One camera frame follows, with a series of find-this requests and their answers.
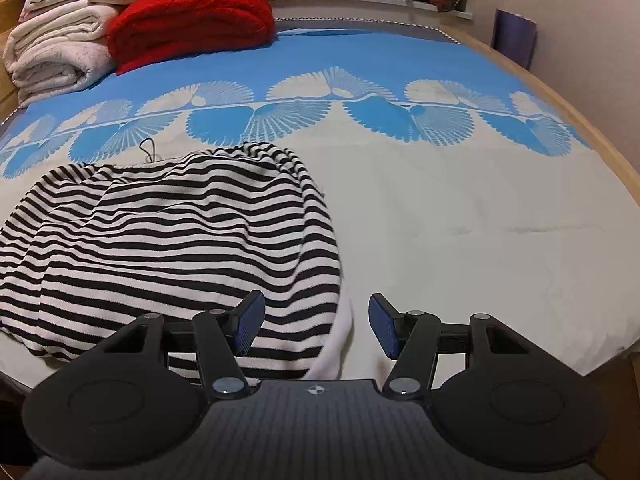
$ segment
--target black circular base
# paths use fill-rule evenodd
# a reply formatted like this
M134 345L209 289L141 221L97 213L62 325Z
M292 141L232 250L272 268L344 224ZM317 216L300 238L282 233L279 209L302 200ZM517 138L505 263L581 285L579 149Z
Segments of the black circular base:
M131 354L63 368L27 398L24 427L43 452L79 468L114 468L180 442L200 411L187 380Z
M434 423L460 451L489 465L551 471L588 459L604 436L586 381L532 359L471 367L434 393Z

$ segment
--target logo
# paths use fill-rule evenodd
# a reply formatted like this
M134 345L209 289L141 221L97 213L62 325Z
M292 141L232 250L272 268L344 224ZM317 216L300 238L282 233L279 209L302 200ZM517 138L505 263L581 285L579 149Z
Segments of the logo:
M306 389L311 395L322 395L325 393L325 389L320 384L314 384L312 387Z

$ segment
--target striped cloth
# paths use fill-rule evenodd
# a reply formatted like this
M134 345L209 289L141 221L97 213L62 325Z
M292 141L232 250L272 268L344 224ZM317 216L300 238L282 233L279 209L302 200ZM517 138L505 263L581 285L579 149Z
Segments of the striped cloth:
M191 319L252 289L266 320L250 378L300 378L334 321L340 263L322 194L272 144L129 168L61 166L0 233L2 330L36 355L72 359L145 312ZM171 354L192 380L193 354Z

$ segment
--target folded blanket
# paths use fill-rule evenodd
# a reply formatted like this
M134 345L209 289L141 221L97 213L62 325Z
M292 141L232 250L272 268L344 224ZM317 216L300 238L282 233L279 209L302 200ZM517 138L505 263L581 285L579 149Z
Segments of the folded blanket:
M269 43L268 0L140 0L113 20L109 52L118 74L184 56Z
M47 97L83 90L113 69L104 42L65 41L28 50L15 64L12 81L24 108Z
M16 70L20 58L31 49L63 41L91 41L107 33L107 26L118 15L109 6L91 5L86 0L72 2L21 23L9 34L2 60L7 72Z

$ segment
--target mattress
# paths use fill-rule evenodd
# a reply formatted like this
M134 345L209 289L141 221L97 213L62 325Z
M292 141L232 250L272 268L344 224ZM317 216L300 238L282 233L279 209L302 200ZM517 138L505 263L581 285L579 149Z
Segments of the mattress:
M0 221L51 168L142 163L147 137L165 159L246 141L302 159L353 311L342 378L392 367L367 320L374 292L443 322L487 312L583 374L640 338L640 209L552 108L466 46L288 32L38 102L0 140ZM8 336L0 354L27 386L50 373ZM462 367L442 356L436 385Z

